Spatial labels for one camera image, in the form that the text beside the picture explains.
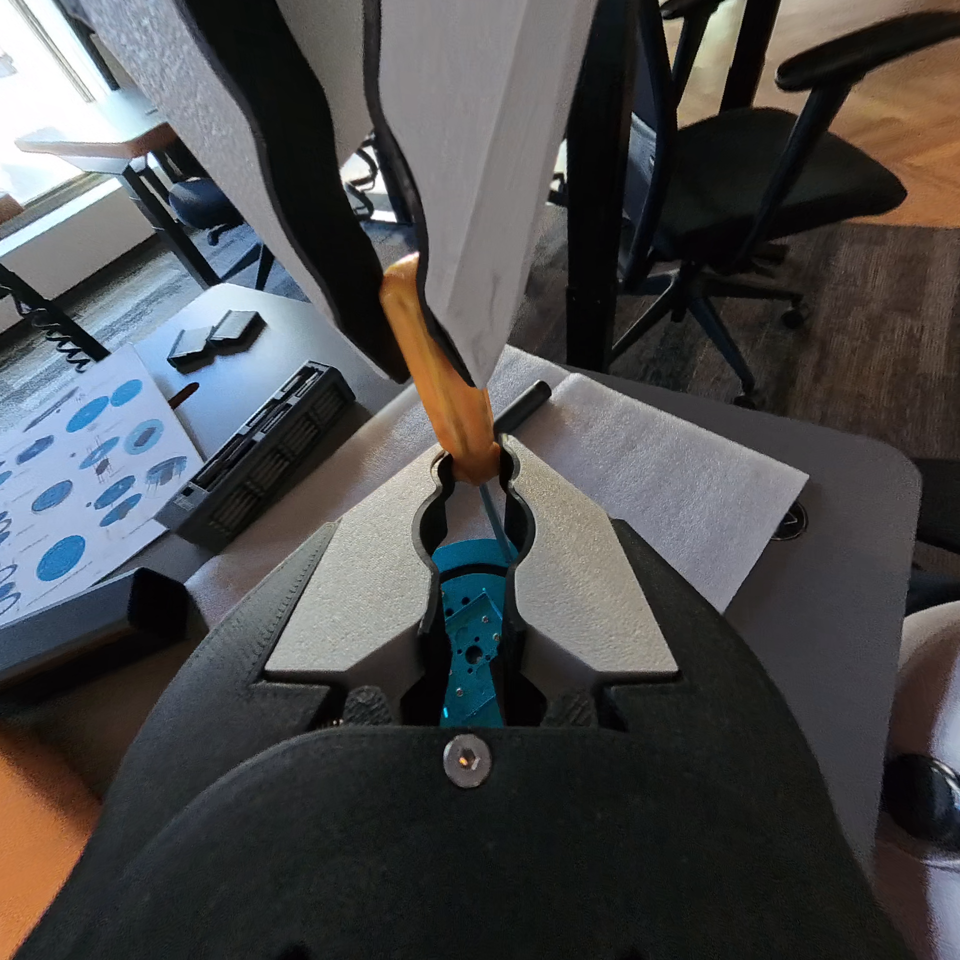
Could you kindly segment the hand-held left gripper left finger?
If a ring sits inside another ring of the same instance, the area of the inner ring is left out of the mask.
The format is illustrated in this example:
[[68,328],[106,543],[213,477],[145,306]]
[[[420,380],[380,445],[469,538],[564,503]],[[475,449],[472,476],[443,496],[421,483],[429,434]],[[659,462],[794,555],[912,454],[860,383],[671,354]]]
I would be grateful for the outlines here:
[[450,642],[429,550],[447,533],[452,462],[429,448],[339,520],[266,662],[266,677],[377,687],[397,718],[437,726]]

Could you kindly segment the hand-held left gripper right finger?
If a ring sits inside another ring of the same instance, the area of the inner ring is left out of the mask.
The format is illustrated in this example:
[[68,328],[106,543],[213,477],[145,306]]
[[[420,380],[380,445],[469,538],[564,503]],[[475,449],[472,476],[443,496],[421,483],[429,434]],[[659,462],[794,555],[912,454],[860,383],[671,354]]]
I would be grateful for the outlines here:
[[514,436],[500,438],[507,574],[494,663],[508,726],[571,691],[672,683],[679,667],[604,508]]

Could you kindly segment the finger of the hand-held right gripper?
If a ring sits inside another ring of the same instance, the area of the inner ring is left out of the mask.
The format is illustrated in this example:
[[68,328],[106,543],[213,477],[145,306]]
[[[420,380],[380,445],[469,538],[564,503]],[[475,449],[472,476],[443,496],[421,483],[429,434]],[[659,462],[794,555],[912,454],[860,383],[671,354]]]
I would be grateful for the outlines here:
[[364,3],[366,102],[414,218],[419,305],[472,387],[509,339],[596,5]]
[[80,2],[81,17],[331,323],[409,370],[341,167],[378,102],[380,2]]

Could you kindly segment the blue round metal turntable base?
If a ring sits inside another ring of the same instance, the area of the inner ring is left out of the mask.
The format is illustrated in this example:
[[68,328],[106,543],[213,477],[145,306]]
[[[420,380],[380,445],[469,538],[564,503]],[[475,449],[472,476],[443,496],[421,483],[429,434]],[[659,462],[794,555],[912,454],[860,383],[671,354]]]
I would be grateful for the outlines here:
[[439,725],[500,728],[492,665],[500,646],[508,562],[494,538],[440,546],[433,560],[451,649]]

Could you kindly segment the black electric screwdriver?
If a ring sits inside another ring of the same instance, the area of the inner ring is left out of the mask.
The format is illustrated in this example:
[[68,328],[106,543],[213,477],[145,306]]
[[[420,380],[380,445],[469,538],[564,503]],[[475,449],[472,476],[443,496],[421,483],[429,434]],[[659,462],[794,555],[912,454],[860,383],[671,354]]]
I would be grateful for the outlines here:
[[518,429],[550,400],[551,394],[551,387],[546,381],[536,380],[495,417],[494,436],[515,435]]

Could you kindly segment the yellow handled screwdriver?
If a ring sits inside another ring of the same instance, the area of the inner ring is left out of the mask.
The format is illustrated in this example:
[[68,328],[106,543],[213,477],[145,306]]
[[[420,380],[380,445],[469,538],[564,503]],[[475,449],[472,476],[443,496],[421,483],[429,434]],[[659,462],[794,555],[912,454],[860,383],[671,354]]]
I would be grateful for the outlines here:
[[431,337],[419,299],[419,254],[385,272],[379,299],[440,446],[452,456],[453,474],[479,488],[498,546],[510,563],[510,546],[487,482],[498,476],[501,448],[487,390],[471,387]]

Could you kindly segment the wooden edged office desk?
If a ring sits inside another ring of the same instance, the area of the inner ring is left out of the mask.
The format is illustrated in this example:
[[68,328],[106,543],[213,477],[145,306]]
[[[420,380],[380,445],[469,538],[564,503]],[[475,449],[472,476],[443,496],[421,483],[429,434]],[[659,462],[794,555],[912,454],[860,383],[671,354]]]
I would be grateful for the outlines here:
[[224,282],[171,214],[169,193],[151,167],[158,161],[176,179],[167,152],[179,144],[174,128],[140,92],[121,89],[83,104],[62,127],[45,126],[14,139],[28,154],[51,155],[88,173],[113,176],[203,289]]

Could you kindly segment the grey desk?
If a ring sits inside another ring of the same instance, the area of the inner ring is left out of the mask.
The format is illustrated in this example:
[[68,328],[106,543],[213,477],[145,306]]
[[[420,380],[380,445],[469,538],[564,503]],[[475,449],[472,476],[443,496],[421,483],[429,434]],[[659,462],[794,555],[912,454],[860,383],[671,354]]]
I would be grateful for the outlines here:
[[[181,329],[213,327],[232,309],[255,310],[265,322],[247,349],[211,351],[206,363],[184,370],[166,362]],[[300,361],[338,369],[357,400],[314,456],[318,466],[402,392],[373,372],[323,311],[235,285],[200,294],[131,342],[165,396],[199,383],[176,414],[203,453],[222,447]],[[793,712],[871,879],[920,499],[916,468],[870,438],[609,375],[574,374],[808,475],[798,496],[807,530],[766,545],[725,617]],[[128,564],[186,584],[215,556],[162,534]]]

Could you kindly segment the black office chair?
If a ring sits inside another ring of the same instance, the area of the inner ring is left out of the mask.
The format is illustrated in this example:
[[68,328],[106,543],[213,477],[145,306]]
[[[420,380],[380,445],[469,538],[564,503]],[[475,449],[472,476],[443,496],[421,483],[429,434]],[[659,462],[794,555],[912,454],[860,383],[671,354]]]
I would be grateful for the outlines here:
[[169,206],[180,222],[205,232],[210,246],[245,221],[224,191],[208,177],[193,177],[175,183],[168,192]]
[[664,17],[683,15],[682,38],[693,40],[717,6],[639,2],[623,197],[632,236],[620,254],[620,291],[658,298],[609,358],[618,359],[666,315],[679,321],[690,313],[740,381],[733,402],[752,409],[755,379],[711,297],[789,302],[783,323],[796,328],[804,321],[802,294],[728,276],[750,270],[768,241],[883,214],[904,201],[900,180],[829,133],[829,126],[864,76],[958,38],[959,17],[952,11],[907,14],[788,59],[775,82],[783,91],[808,93],[799,115],[747,106],[678,128],[680,76],[669,63]]

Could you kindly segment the white foam sheet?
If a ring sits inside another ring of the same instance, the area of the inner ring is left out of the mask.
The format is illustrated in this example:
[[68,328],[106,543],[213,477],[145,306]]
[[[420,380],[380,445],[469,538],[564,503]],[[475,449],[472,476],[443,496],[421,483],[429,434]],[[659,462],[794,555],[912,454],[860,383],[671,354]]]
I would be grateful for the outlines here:
[[[508,404],[537,380],[552,396],[520,426],[522,443],[723,613],[809,475],[511,346],[491,399]],[[434,443],[415,388],[402,390],[186,582],[206,624]]]

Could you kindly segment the black screwdriver bit case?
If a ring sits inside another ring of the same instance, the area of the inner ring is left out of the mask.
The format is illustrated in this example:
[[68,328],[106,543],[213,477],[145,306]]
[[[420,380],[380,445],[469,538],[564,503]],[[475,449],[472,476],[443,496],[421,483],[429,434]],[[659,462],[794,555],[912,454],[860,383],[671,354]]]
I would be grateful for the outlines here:
[[154,519],[188,543],[221,551],[274,502],[354,402],[336,367],[306,362]]

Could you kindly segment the large window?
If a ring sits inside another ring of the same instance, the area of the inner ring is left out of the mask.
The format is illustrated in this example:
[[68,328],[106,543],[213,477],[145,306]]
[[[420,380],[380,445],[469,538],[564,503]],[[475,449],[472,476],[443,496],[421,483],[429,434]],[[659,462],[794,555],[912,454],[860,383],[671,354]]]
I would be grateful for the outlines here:
[[66,18],[50,1],[1,3],[1,186],[23,208],[82,172],[19,138],[60,128],[107,91]]

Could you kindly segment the dark bit case sleeve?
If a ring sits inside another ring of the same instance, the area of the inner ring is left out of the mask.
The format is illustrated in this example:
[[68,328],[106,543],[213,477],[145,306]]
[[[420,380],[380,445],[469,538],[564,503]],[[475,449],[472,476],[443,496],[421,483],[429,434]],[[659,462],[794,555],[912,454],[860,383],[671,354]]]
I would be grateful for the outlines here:
[[100,654],[146,652],[185,637],[189,594],[148,568],[98,583],[1,630],[1,685],[20,685]]

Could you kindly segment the printed instruction sheet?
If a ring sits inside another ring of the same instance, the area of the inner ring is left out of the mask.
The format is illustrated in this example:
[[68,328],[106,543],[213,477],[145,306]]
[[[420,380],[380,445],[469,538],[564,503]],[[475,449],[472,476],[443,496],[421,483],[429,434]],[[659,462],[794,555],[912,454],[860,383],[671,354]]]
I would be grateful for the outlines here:
[[204,458],[125,346],[1,441],[1,623],[92,587],[165,532]]

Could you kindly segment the cardboard box with white flaps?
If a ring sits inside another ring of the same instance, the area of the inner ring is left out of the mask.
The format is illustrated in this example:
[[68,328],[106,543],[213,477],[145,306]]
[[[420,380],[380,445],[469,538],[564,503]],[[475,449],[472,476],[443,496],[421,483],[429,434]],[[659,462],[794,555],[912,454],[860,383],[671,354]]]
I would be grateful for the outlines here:
[[1,957],[11,958],[79,860],[101,803],[56,751],[1,728]]

